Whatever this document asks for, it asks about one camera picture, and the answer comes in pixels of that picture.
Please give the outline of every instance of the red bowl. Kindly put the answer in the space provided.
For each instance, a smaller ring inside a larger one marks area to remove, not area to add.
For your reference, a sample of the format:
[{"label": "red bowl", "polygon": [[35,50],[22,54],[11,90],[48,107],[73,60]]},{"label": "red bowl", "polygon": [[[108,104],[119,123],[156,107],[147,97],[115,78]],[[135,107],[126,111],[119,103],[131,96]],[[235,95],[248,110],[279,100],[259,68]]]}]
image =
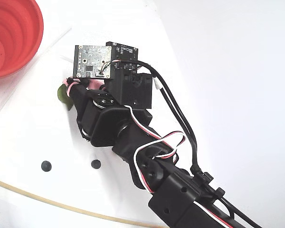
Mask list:
[{"label": "red bowl", "polygon": [[0,78],[32,59],[42,36],[43,18],[35,0],[0,0]]}]

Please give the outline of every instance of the wire connector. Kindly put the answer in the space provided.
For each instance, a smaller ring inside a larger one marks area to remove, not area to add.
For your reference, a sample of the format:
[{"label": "wire connector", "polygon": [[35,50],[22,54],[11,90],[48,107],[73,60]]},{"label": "wire connector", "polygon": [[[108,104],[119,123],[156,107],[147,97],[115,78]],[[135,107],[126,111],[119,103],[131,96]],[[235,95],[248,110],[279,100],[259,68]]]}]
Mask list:
[{"label": "wire connector", "polygon": [[162,83],[160,82],[160,80],[157,77],[154,77],[153,80],[154,80],[156,89],[162,89],[163,88]]}]

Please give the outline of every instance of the electronic chip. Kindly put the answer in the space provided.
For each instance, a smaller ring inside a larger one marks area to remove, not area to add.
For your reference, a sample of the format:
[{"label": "electronic chip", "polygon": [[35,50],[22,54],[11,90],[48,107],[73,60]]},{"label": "electronic chip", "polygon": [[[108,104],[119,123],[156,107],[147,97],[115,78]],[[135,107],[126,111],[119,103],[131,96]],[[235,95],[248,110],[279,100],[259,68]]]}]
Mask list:
[{"label": "electronic chip", "polygon": [[93,71],[93,66],[86,66],[85,70],[86,71]]}]

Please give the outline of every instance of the brown string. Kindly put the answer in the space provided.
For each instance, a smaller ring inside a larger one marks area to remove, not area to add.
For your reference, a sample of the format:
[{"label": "brown string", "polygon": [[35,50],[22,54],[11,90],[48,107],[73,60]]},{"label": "brown string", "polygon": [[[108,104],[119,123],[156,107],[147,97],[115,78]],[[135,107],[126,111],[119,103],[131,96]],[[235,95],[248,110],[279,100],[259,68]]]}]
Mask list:
[{"label": "brown string", "polygon": [[76,213],[92,216],[92,217],[99,218],[99,219],[105,219],[105,220],[108,220],[108,221],[119,222],[119,223],[139,226],[139,227],[168,228],[166,226],[159,226],[159,225],[154,225],[154,224],[149,224],[149,223],[136,222],[136,221],[131,221],[131,220],[123,219],[123,218],[115,218],[115,217],[111,217],[111,216],[107,216],[107,215],[97,214],[97,213],[90,212],[90,211],[87,211],[87,210],[82,210],[82,209],[79,209],[79,208],[74,208],[74,207],[71,207],[71,206],[68,206],[68,205],[65,205],[65,204],[62,204],[62,203],[58,203],[58,202],[52,201],[50,199],[48,200],[48,199],[43,198],[41,196],[34,195],[34,194],[30,193],[30,192],[27,192],[27,191],[18,189],[18,188],[14,187],[14,186],[8,185],[8,184],[6,184],[6,183],[4,183],[2,181],[0,181],[0,187],[5,188],[5,189],[10,190],[10,191],[13,191],[15,193],[18,193],[20,195],[29,197],[31,199],[38,200],[40,202],[50,204],[50,205],[55,206],[55,207],[63,208],[63,209],[66,209],[66,210],[70,210],[70,211],[73,211],[73,212],[76,212]]}]

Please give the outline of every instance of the circuit board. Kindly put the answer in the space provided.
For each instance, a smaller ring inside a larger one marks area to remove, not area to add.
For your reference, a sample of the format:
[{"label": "circuit board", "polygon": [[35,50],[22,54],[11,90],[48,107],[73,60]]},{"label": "circuit board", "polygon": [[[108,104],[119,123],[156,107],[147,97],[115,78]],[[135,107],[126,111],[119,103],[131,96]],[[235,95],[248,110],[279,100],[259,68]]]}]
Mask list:
[{"label": "circuit board", "polygon": [[111,61],[112,47],[76,45],[73,78],[104,79],[111,77],[111,66],[100,74],[105,63]]}]

